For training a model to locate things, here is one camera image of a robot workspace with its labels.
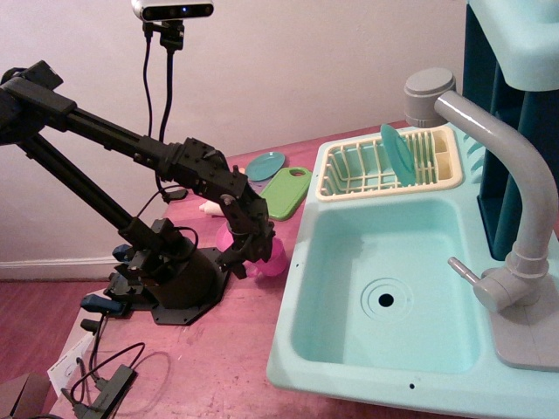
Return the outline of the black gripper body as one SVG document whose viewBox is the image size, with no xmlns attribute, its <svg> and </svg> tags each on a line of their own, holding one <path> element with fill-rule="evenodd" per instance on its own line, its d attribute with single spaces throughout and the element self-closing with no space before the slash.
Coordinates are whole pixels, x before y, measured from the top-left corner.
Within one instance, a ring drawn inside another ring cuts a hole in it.
<svg viewBox="0 0 559 419">
<path fill-rule="evenodd" d="M 219 198 L 233 238 L 229 248 L 237 251 L 244 261 L 257 262 L 259 242 L 275 235 L 273 222 L 269 219 L 266 200 L 252 189 L 247 176 L 233 172 L 232 181 L 235 189 Z"/>
</svg>

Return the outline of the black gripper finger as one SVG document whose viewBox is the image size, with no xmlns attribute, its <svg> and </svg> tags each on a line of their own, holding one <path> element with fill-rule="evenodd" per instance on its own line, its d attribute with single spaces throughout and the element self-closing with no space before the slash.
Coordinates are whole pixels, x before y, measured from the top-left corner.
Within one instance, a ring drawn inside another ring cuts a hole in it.
<svg viewBox="0 0 559 419">
<path fill-rule="evenodd" d="M 231 248 L 225 250 L 217 257 L 217 264 L 222 272 L 230 272 L 238 279 L 245 278 L 244 259 Z"/>
<path fill-rule="evenodd" d="M 258 244 L 257 251 L 259 260 L 267 263 L 271 259 L 273 253 L 273 238 L 263 238 Z"/>
</svg>

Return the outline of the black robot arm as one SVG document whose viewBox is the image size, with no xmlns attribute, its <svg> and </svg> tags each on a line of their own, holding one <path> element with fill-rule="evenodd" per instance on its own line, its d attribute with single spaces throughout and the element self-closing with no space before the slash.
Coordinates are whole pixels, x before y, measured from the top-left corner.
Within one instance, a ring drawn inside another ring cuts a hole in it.
<svg viewBox="0 0 559 419">
<path fill-rule="evenodd" d="M 1 142 L 15 144 L 111 223 L 128 242 L 125 260 L 101 299 L 89 308 L 110 313 L 148 310 L 159 325 L 189 325 L 219 303 L 230 276 L 244 278 L 245 261 L 267 261 L 273 223 L 264 198 L 223 154 L 193 138 L 165 144 L 78 108 L 57 93 L 60 76 L 45 62 L 7 71 L 1 82 Z M 128 214 L 41 134 L 70 131 L 126 155 L 166 181 L 217 203 L 232 235 L 224 251 L 203 248 L 162 218 L 152 224 Z"/>
</svg>

